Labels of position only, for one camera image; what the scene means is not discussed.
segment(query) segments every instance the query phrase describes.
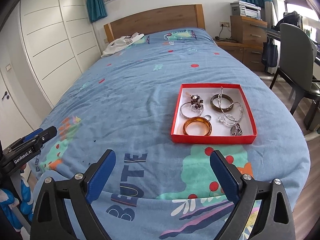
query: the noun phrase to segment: red box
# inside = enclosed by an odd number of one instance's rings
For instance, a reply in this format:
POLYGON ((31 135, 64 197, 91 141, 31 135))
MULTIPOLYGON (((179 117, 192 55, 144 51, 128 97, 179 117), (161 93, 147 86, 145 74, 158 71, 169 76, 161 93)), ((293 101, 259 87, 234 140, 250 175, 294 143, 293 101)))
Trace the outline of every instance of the red box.
MULTIPOLYGON (((224 104, 225 105, 222 107, 225 107, 230 103, 226 101, 224 102, 224 104)), ((239 109, 240 106, 238 104, 235 104, 233 109, 230 112, 227 112, 226 114, 232 114, 235 118, 238 118, 240 115, 239 109)), ((256 137, 256 124, 254 122, 254 118, 252 116, 252 112, 249 107, 248 101, 239 84, 194 83, 181 85, 171 129, 171 138, 173 142, 189 144, 251 144, 253 143, 256 137), (244 108, 242 119, 239 122, 241 129, 243 130, 243 135, 241 136, 230 135, 230 127, 218 121, 218 117, 223 116, 223 113, 217 112, 211 108, 211 97, 215 94, 220 93, 221 87, 223 87, 223 94, 230 96, 234 102, 238 101, 244 108), (180 106, 183 103, 191 101, 190 95, 196 94, 204 100, 204 112, 201 116, 204 117, 206 114, 209 114, 212 117, 212 119, 210 120, 212 126, 212 133, 210 136, 184 135, 182 132, 183 123, 187 119, 181 116, 180 106)))

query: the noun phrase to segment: red dot pattern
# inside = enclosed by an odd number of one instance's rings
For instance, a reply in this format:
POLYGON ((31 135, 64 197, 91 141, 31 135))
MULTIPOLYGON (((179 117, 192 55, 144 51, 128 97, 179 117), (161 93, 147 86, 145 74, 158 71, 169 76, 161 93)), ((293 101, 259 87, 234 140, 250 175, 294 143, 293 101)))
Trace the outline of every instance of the red dot pattern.
POLYGON ((212 147, 207 147, 206 149, 204 149, 205 155, 208 155, 208 156, 210 156, 213 151, 214 149, 212 147))
POLYGON ((216 181, 211 182, 209 185, 210 191, 217 191, 218 188, 219 188, 219 183, 216 181))
POLYGON ((188 199, 191 199, 191 198, 198 198, 198 196, 197 196, 196 194, 190 194, 190 195, 188 196, 188 199))
POLYGON ((233 161, 234 161, 234 158, 233 158, 231 155, 228 155, 228 156, 226 157, 226 161, 227 161, 229 164, 232 164, 233 161))

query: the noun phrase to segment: blue gripper pad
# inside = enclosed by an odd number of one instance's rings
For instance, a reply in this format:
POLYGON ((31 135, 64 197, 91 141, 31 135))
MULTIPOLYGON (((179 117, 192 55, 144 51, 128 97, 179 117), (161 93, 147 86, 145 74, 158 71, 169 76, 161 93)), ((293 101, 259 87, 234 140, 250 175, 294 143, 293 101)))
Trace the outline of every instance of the blue gripper pad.
POLYGON ((85 199, 89 204, 98 199, 115 165, 116 153, 114 151, 110 151, 109 155, 105 158, 91 180, 88 182, 87 195, 85 196, 85 199))
POLYGON ((210 166, 226 194, 227 199, 237 205, 240 201, 239 186, 223 161, 217 155, 216 151, 212 152, 210 155, 210 166))
POLYGON ((38 135, 41 132, 43 132, 42 128, 39 128, 38 130, 33 131, 32 133, 25 136, 25 138, 23 139, 23 142, 27 142, 28 140, 32 139, 34 136, 38 135))

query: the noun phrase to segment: wall socket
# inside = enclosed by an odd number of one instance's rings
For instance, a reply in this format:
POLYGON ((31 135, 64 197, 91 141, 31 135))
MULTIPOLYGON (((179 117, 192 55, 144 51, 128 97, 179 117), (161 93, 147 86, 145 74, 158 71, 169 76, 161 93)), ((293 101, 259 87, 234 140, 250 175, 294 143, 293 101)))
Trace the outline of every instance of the wall socket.
POLYGON ((220 27, 222 27, 222 24, 223 24, 223 27, 230 27, 230 23, 228 22, 220 22, 220 27))

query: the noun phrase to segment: screw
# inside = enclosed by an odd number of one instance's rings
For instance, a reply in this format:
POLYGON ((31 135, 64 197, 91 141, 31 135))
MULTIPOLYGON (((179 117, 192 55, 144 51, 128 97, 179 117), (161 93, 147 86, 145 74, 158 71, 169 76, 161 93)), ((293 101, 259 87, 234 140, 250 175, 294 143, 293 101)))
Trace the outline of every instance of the screw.
POLYGON ((252 179, 252 177, 249 174, 243 174, 243 178, 245 180, 251 180, 252 179))
POLYGON ((274 182, 277 184, 277 185, 281 185, 281 180, 280 179, 274 179, 274 182))
POLYGON ((52 181, 52 179, 50 177, 47 177, 45 180, 44 180, 44 183, 50 183, 52 181))
POLYGON ((75 175, 75 179, 82 179, 83 178, 83 174, 82 173, 78 173, 75 175))

